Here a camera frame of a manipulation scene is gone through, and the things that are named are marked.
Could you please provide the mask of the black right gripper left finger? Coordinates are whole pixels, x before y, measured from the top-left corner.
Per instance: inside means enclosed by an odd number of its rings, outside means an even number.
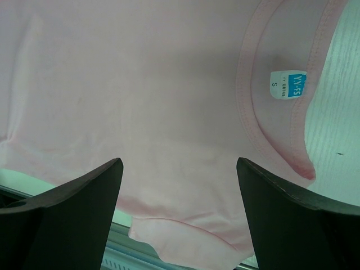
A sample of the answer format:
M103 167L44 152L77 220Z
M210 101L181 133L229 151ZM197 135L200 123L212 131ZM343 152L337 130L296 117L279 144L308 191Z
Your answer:
M100 269L122 175L112 159L1 208L1 269Z

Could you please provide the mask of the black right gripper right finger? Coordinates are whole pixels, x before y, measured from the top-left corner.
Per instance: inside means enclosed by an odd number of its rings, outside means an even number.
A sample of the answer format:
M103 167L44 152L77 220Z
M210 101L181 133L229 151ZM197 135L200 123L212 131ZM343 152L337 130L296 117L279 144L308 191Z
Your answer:
M359 269L359 207L239 158L237 175L259 269Z

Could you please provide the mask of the pink t-shirt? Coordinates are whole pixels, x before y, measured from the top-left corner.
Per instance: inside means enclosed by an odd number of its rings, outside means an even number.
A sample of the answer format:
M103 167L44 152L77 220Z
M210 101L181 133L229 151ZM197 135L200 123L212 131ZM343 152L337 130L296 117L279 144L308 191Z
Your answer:
M254 253L247 158L316 177L305 116L346 1L2 1L1 167L60 185L119 157L129 235L167 263Z

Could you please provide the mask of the aluminium mounting rail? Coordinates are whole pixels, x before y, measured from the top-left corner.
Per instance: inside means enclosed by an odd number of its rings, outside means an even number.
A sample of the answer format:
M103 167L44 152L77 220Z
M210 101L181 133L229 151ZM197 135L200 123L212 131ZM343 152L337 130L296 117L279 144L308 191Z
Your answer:
M186 269L186 267L164 263L150 245L129 238L128 231L128 227L112 223L103 255L112 255L116 258L132 257L159 269Z

